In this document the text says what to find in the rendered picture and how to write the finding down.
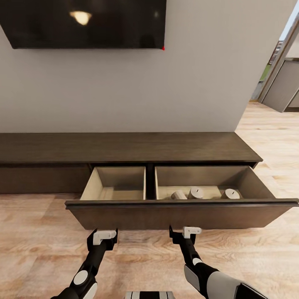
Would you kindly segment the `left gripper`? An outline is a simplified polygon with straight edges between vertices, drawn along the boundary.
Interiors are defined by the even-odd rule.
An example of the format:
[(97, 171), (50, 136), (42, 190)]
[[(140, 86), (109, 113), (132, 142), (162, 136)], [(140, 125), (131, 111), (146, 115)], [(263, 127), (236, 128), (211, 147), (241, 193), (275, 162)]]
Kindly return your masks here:
[(98, 231), (98, 229), (93, 230), (93, 232), (89, 235), (87, 238), (87, 246), (88, 246), (88, 256), (91, 254), (98, 255), (101, 258), (101, 261), (103, 259), (104, 253), (106, 250), (113, 250), (114, 243), (117, 243), (118, 239), (118, 228), (116, 228), (116, 236), (112, 239), (104, 239), (100, 243), (100, 245), (93, 245), (93, 234)]

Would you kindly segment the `pillar candle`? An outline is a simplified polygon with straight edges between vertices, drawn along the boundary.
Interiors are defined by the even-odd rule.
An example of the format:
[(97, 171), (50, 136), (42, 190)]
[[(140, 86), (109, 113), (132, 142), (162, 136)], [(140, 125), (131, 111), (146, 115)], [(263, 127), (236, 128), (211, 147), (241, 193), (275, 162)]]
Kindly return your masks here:
[(224, 193), (221, 196), (221, 199), (239, 199), (240, 196), (238, 192), (236, 192), (233, 189), (227, 189), (224, 191)]
[(188, 195), (188, 198), (187, 199), (202, 199), (204, 196), (204, 193), (203, 191), (199, 188), (199, 187), (192, 187), (190, 192), (189, 192), (189, 195)]
[(172, 195), (171, 195), (172, 199), (187, 199), (185, 194), (183, 193), (182, 190), (179, 191), (175, 191)]

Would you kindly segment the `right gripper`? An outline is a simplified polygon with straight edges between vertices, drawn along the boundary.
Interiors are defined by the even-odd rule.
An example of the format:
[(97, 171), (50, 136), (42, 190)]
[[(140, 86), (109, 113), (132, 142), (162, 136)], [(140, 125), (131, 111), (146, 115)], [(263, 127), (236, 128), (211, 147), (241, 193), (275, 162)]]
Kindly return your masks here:
[(174, 232), (171, 225), (169, 225), (169, 236), (170, 236), (170, 238), (172, 238), (173, 244), (180, 245), (182, 253), (183, 253), (184, 247), (186, 247), (186, 246), (193, 246), (194, 247), (195, 239), (196, 239), (195, 234), (191, 234), (190, 239), (186, 239), (186, 238), (184, 238), (182, 233)]

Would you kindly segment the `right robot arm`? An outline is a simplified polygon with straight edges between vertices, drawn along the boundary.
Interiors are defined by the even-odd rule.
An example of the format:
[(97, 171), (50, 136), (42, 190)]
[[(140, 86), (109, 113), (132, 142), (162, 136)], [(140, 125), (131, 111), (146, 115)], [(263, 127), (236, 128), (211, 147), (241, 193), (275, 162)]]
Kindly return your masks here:
[(203, 263), (194, 247), (196, 234), (201, 233), (201, 228), (184, 226), (182, 229), (183, 233), (174, 232), (169, 225), (169, 236), (173, 244), (180, 245), (187, 281), (206, 299), (273, 299), (254, 285)]

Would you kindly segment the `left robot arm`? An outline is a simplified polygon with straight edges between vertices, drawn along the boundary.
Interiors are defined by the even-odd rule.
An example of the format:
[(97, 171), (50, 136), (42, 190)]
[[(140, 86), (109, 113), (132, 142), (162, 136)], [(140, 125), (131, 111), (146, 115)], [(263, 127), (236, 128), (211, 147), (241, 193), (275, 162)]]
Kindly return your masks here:
[(117, 243), (118, 230), (93, 230), (87, 238), (88, 257), (70, 286), (51, 299), (93, 299), (98, 287), (95, 276), (105, 251), (113, 250), (114, 243)]

